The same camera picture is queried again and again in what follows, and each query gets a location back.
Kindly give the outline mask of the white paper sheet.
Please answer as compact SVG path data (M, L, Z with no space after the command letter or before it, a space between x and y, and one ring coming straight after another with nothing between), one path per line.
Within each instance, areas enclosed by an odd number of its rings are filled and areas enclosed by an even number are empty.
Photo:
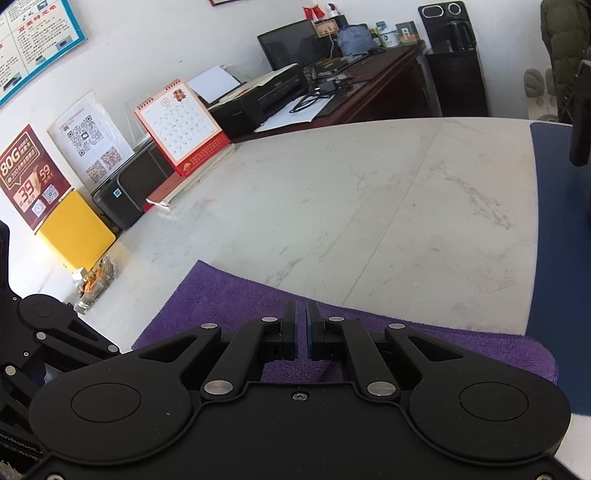
M334 95L304 95L291 101L279 112L263 122L256 133L296 125L310 123L332 101Z

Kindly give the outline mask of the blue table mat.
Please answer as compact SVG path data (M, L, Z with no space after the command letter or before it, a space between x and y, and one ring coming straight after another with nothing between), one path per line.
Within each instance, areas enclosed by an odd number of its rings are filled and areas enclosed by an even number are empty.
M590 414L590 168L569 161L571 127L530 125L538 187L538 253L526 333L558 365L572 411Z

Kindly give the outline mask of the QR code sign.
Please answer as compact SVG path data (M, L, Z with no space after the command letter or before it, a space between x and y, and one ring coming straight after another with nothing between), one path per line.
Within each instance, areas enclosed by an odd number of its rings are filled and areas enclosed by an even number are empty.
M134 154L93 91L57 118L47 133L90 192Z

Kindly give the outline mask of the green puffer jacket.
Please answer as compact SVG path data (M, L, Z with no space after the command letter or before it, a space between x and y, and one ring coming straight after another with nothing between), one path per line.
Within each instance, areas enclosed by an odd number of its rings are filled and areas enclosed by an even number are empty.
M573 96L579 64L590 48L590 2L543 0L541 35L547 49L560 123L573 121Z

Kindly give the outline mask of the glass ashtray with peels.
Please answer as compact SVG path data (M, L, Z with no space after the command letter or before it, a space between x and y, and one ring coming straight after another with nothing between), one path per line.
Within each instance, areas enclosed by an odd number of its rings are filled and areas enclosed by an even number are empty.
M74 310L85 315L112 284L115 276L115 264L108 256L103 256L90 271L83 274L78 283Z

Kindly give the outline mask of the blue bag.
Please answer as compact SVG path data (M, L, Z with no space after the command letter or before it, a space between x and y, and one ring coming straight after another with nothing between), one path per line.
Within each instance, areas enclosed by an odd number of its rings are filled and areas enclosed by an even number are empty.
M344 56L369 53L377 46L366 24L348 25L339 30L338 45Z

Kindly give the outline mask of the red desk calendar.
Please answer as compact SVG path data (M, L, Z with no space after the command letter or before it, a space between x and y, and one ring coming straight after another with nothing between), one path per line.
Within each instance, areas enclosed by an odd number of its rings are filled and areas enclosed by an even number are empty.
M204 103L179 79L140 103L134 114L181 177L230 145Z

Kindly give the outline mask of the dark wooden desk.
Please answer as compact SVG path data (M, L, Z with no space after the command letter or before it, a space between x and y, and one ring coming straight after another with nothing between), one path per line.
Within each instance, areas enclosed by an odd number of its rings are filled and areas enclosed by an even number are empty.
M339 92L311 122L238 138L238 143L342 124L429 118L441 114L423 41L369 56L346 71L351 86Z

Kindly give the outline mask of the blue framed wall poster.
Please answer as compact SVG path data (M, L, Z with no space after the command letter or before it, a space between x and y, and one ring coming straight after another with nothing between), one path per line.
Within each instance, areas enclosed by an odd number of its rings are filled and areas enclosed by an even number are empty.
M86 36L67 0L20 0L1 13L1 103Z

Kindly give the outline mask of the black kettle appliance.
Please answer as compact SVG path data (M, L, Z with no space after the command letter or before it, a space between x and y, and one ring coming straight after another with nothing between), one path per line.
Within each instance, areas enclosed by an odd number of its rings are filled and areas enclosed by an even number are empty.
M477 48L477 39L463 1L439 1L421 5L418 12L435 54Z

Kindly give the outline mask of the black computer monitor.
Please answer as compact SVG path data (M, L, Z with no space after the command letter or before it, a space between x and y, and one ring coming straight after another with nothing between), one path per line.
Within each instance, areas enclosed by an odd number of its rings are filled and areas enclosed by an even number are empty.
M310 20L301 20L257 36L271 69L305 67L325 58L325 47Z

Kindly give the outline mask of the red cover book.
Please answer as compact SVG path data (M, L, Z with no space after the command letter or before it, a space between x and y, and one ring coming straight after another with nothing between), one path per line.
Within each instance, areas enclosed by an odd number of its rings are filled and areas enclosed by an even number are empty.
M146 198L147 208L157 207L163 210L170 210L171 203L176 197L204 179L219 162L233 152L235 152L235 144L230 144L224 147L221 152L213 155L211 159L198 167L188 177L181 177L177 173L171 175Z

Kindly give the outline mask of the grey plush slippers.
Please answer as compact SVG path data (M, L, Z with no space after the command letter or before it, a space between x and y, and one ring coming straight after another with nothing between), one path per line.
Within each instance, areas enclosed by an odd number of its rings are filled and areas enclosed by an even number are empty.
M574 84L576 76L566 82L559 90L553 70L544 73L535 68L527 69L523 76L524 90L528 107L528 118L545 122L571 124Z

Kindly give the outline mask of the black cabinet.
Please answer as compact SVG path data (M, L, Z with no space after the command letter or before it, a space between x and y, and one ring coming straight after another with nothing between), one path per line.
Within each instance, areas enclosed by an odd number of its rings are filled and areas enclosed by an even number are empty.
M111 224L125 231L148 209L147 197L173 173L159 148L150 141L111 173L91 198Z

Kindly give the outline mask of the yellow board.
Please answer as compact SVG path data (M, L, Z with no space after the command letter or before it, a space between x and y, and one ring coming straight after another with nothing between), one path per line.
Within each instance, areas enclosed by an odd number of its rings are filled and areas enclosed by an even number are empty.
M70 273L92 269L116 239L77 191L59 202L36 236Z

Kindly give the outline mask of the black printer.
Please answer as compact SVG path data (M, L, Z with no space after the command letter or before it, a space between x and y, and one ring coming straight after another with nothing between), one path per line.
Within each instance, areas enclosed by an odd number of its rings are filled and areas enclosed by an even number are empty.
M239 139L252 134L309 87L304 69L298 64L287 65L224 95L209 113L229 139Z

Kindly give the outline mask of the red promotional poster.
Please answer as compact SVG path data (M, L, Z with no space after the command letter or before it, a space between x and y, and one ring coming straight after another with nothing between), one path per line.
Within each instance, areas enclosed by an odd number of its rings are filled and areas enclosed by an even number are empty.
M72 186L27 125L1 155L1 189L36 232Z

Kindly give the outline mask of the glass teapot with tea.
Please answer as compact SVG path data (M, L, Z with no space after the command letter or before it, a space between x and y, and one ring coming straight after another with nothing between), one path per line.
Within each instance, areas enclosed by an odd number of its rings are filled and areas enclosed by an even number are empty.
M573 123L570 162L583 167L590 159L590 61L582 60L579 66L573 95Z

